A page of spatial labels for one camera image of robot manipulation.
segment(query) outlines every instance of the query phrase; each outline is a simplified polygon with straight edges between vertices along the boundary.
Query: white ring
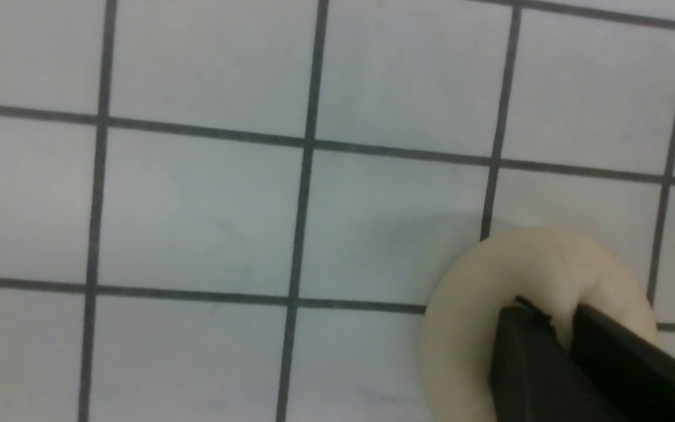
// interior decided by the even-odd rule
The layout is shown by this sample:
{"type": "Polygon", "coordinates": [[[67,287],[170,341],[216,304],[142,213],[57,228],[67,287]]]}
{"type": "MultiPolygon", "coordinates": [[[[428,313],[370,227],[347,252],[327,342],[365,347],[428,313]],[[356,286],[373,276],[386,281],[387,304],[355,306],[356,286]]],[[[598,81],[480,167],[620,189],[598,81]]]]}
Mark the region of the white ring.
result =
{"type": "Polygon", "coordinates": [[[499,310],[520,294],[549,315],[563,346],[589,304],[658,344],[653,310],[632,273],[593,240],[531,227],[479,243],[452,265],[421,326],[424,394],[436,422],[495,422],[488,386],[499,310]]]}

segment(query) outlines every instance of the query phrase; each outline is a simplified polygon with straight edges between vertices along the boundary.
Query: grid pattern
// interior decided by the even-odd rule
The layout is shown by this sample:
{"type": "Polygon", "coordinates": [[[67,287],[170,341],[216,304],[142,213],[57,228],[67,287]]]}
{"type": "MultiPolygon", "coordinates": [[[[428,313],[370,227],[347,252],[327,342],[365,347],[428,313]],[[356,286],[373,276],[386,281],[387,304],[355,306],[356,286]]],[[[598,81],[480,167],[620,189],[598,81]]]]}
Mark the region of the grid pattern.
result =
{"type": "MultiPolygon", "coordinates": [[[[623,180],[658,186],[660,189],[660,200],[657,209],[656,226],[654,227],[652,256],[647,281],[648,299],[650,302],[653,302],[656,298],[656,291],[658,291],[659,286],[659,263],[661,262],[662,257],[664,230],[669,209],[669,197],[671,188],[675,187],[675,112],[673,114],[673,129],[670,133],[665,167],[662,174],[503,158],[503,149],[510,98],[512,96],[513,79],[516,72],[515,62],[518,54],[518,43],[520,43],[520,27],[523,11],[560,13],[587,19],[597,19],[598,21],[619,22],[630,26],[664,29],[673,32],[675,32],[675,21],[659,17],[637,16],[616,11],[604,11],[561,3],[540,2],[537,0],[476,0],[476,2],[480,3],[493,3],[509,6],[512,13],[509,26],[509,37],[506,46],[506,56],[504,57],[503,80],[499,96],[495,136],[493,136],[493,149],[490,156],[481,156],[317,139],[317,117],[319,95],[321,94],[322,62],[325,55],[326,30],[329,21],[328,0],[319,0],[316,10],[316,32],[314,35],[311,59],[311,80],[308,89],[308,107],[303,137],[236,131],[224,128],[211,128],[170,122],[155,122],[150,120],[139,120],[138,118],[113,117],[110,115],[109,109],[114,59],[114,39],[117,21],[117,1],[118,0],[107,0],[105,3],[97,114],[35,110],[0,105],[0,117],[76,123],[94,126],[94,128],[96,128],[96,151],[94,151],[94,173],[91,193],[86,283],[61,283],[61,281],[0,278],[0,288],[84,295],[85,313],[83,319],[83,348],[80,371],[78,422],[88,422],[89,420],[88,411],[90,409],[91,400],[94,337],[96,337],[97,297],[99,296],[141,297],[163,300],[220,302],[221,304],[273,305],[273,307],[284,307],[286,315],[281,370],[279,371],[279,392],[275,415],[276,422],[285,422],[287,420],[289,385],[291,385],[291,368],[297,333],[296,319],[300,309],[350,309],[357,311],[396,312],[415,315],[423,314],[423,305],[410,304],[410,302],[373,302],[365,300],[321,299],[300,296],[302,267],[305,255],[305,233],[315,152],[348,152],[357,155],[408,158],[410,160],[475,166],[476,168],[487,169],[488,179],[483,203],[482,223],[480,224],[481,240],[487,238],[492,232],[493,219],[495,218],[496,190],[502,170],[623,180]],[[101,246],[101,220],[104,211],[104,185],[108,150],[107,139],[109,129],[116,128],[156,132],[161,134],[227,139],[228,141],[250,142],[251,144],[268,144],[279,147],[295,147],[302,149],[303,156],[298,187],[298,205],[295,214],[295,236],[293,238],[292,262],[287,295],[182,291],[165,288],[142,288],[99,284],[98,262],[101,246]]],[[[664,332],[675,333],[675,323],[661,322],[659,323],[659,329],[664,332]]]]}

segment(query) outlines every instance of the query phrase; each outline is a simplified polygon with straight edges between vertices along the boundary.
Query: cream ring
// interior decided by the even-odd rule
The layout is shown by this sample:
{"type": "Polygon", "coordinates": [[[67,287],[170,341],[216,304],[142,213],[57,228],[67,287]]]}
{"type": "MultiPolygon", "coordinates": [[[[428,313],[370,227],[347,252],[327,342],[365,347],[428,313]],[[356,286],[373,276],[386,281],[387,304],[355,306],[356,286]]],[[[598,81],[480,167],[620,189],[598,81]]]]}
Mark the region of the cream ring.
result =
{"type": "Polygon", "coordinates": [[[565,230],[505,232],[460,257],[437,285],[421,326],[421,382],[436,422],[495,422],[488,373],[499,309],[521,294],[554,317],[563,346],[589,304],[658,344],[653,310],[632,273],[593,240],[565,230]]]}

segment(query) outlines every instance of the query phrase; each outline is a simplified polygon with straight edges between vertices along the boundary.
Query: black plastic object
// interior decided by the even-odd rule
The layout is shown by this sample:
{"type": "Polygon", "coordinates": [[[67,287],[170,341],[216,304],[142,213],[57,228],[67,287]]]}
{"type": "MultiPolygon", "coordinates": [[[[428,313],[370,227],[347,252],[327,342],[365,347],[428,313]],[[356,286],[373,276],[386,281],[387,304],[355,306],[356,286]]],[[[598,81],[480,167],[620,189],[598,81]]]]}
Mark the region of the black plastic object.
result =
{"type": "Polygon", "coordinates": [[[633,421],[675,422],[675,359],[589,305],[573,326],[572,361],[612,405],[633,421]]]}
{"type": "Polygon", "coordinates": [[[517,302],[496,327],[489,381],[498,422],[626,422],[557,343],[551,317],[517,302]]]}

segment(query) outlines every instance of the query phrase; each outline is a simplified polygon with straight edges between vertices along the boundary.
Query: tiled floor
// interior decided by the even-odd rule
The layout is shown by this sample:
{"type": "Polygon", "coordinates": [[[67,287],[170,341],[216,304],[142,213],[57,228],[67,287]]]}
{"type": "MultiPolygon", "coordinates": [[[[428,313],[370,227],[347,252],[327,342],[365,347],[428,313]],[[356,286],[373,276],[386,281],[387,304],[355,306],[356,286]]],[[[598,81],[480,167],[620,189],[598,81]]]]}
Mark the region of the tiled floor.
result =
{"type": "Polygon", "coordinates": [[[428,421],[423,305],[605,243],[675,356],[675,1],[0,0],[0,421],[428,421]]]}

